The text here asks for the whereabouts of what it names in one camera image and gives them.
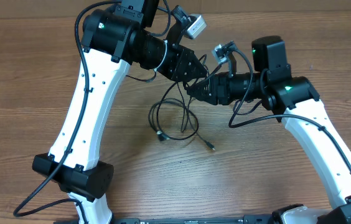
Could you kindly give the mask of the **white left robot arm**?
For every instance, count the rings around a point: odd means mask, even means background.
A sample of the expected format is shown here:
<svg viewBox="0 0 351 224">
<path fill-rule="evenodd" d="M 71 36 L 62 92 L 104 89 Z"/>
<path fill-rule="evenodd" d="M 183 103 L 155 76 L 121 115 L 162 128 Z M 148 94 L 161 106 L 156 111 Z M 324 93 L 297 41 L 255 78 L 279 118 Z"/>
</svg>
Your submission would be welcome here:
<svg viewBox="0 0 351 224">
<path fill-rule="evenodd" d="M 106 191 L 113 166 L 100 161 L 100 142 L 111 105 L 133 63 L 174 82 L 206 76 L 194 52 L 180 44 L 206 27 L 200 14 L 180 6 L 169 10 L 175 24 L 163 34 L 148 31 L 157 1 L 98 2 L 79 13 L 75 39 L 80 53 L 78 82 L 60 134 L 50 151 L 34 157 L 32 168 L 58 183 L 75 204 L 79 223 L 109 223 Z"/>
</svg>

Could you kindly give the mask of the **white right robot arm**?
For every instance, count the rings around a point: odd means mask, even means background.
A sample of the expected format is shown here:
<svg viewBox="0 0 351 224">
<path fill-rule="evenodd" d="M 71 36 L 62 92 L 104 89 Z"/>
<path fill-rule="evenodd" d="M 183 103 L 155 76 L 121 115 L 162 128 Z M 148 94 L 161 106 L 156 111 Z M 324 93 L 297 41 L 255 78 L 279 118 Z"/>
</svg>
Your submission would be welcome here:
<svg viewBox="0 0 351 224">
<path fill-rule="evenodd" d="M 188 87 L 187 93 L 212 105 L 258 99 L 295 137 L 325 187 L 330 210 L 302 204 L 279 208 L 269 215 L 244 218 L 244 223 L 351 223 L 351 151 L 334 128 L 325 106 L 306 77 L 294 77 L 284 40 L 272 35 L 251 44 L 249 71 L 238 74 L 234 43 L 219 45 L 213 54 L 229 63 L 228 72 L 214 73 Z"/>
</svg>

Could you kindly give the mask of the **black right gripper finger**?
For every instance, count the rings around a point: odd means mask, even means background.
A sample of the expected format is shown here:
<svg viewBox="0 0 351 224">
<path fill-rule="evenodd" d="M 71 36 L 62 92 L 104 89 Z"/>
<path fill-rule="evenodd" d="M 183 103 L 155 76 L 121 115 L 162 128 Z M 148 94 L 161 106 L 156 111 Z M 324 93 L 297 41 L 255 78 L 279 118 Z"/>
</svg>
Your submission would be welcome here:
<svg viewBox="0 0 351 224">
<path fill-rule="evenodd" d="M 211 93 L 215 79 L 215 76 L 207 77 L 206 79 L 187 87 L 187 93 Z"/>
<path fill-rule="evenodd" d="M 199 101 L 204 101 L 206 103 L 209 103 L 211 105 L 218 104 L 217 96 L 213 95 L 212 93 L 196 93 L 194 95 L 194 98 L 196 98 Z"/>
</svg>

